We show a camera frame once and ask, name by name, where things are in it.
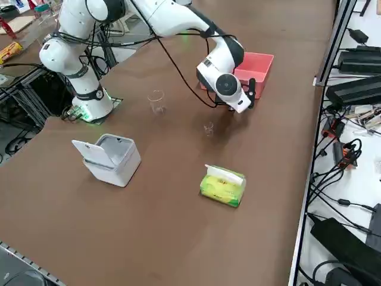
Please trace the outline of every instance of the electronic device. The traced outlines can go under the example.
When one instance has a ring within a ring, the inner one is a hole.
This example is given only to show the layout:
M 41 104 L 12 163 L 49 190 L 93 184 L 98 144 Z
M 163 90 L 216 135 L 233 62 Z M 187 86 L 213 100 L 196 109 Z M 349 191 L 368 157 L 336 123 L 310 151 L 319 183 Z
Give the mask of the electronic device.
M 328 272 L 326 286 L 362 286 L 348 271 L 334 268 Z
M 59 32 L 86 40 L 96 21 L 109 24 L 124 17 L 128 11 L 139 16 L 160 37 L 197 29 L 203 37 L 212 38 L 217 45 L 197 66 L 197 78 L 238 113 L 252 104 L 238 78 L 232 74 L 243 62 L 242 45 L 194 7 L 172 0 L 64 0 Z M 113 109 L 113 103 L 92 67 L 79 61 L 85 49 L 86 45 L 56 36 L 45 42 L 40 59 L 48 69 L 66 76 L 77 94 L 73 105 L 79 106 L 85 113 L 83 118 L 91 122 L 107 116 Z
M 371 214 L 369 229 L 378 236 L 368 234 L 365 244 L 381 252 L 381 204 L 377 204 L 374 208 L 376 211 Z
M 341 73 L 375 75 L 381 74 L 381 53 L 368 51 L 343 51 L 338 68 Z
M 314 218 L 311 234 L 340 262 L 349 263 L 357 269 L 381 279 L 381 253 L 365 245 L 352 232 L 347 230 L 336 219 L 319 220 Z M 381 282 L 368 275 L 346 266 L 352 276 L 361 285 L 380 286 Z
M 327 88 L 326 96 L 338 107 L 381 102 L 381 76 L 340 83 Z
M 345 167 L 348 164 L 348 168 L 357 167 L 357 160 L 353 161 L 352 156 L 349 156 L 350 149 L 345 148 L 343 142 L 333 143 L 333 158 L 335 164 L 339 167 Z

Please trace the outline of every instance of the clear plastic cup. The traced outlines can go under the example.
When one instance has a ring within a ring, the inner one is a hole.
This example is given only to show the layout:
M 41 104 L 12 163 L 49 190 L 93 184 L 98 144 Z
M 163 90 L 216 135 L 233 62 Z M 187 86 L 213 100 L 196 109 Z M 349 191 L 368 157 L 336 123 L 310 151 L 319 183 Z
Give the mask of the clear plastic cup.
M 204 125 L 204 131 L 207 137 L 212 137 L 214 135 L 214 124 L 213 122 L 208 122 Z
M 153 91 L 152 94 L 148 95 L 148 100 L 154 114 L 160 115 L 165 113 L 166 107 L 163 91 Z

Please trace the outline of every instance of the table surface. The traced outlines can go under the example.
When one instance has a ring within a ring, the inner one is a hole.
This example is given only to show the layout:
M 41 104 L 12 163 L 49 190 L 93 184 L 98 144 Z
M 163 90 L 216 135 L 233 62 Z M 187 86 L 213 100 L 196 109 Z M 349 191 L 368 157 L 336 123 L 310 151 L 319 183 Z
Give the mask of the table surface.
M 332 28 L 333 3 L 193 4 L 247 51 L 275 55 L 253 110 L 203 106 L 153 42 L 102 80 L 111 96 L 124 98 L 102 126 L 50 118 L 0 169 L 1 240 L 67 285 L 288 280 L 321 96 L 312 81 Z M 163 42 L 197 87 L 205 41 L 176 36 Z M 165 92 L 164 116 L 151 112 L 153 90 Z M 204 133 L 209 122 L 211 138 Z M 70 142 L 95 142 L 103 133 L 137 144 L 142 164 L 126 188 L 97 181 Z M 199 195 L 205 163 L 246 175 L 238 209 Z

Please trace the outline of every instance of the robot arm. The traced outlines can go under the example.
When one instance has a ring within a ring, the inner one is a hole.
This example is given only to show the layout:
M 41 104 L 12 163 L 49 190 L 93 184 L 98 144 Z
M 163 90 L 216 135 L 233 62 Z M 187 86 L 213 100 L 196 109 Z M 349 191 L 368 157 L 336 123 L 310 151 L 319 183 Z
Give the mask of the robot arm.
M 216 41 L 216 47 L 197 67 L 197 78 L 209 90 L 238 113 L 251 105 L 241 83 L 231 72 L 243 62 L 244 50 L 232 37 L 226 36 L 211 20 L 193 7 L 172 0 L 85 0 L 90 15 L 103 23 L 122 18 L 133 11 L 147 21 L 156 35 L 166 37 L 187 29 L 198 29 L 203 36 Z
M 248 108 L 251 101 L 240 81 L 231 74 L 243 62 L 243 48 L 212 21 L 192 7 L 172 0 L 64 0 L 60 12 L 60 32 L 87 39 L 95 21 L 112 23 L 133 11 L 148 22 L 158 36 L 175 35 L 187 29 L 198 29 L 212 36 L 217 45 L 197 67 L 197 78 L 209 90 L 237 112 Z M 73 85 L 77 96 L 73 105 L 80 108 L 82 119 L 91 122 L 107 116 L 113 102 L 100 85 L 91 66 L 82 64 L 79 56 L 86 45 L 68 43 L 61 38 L 48 40 L 40 51 L 41 62 L 50 70 L 62 73 Z

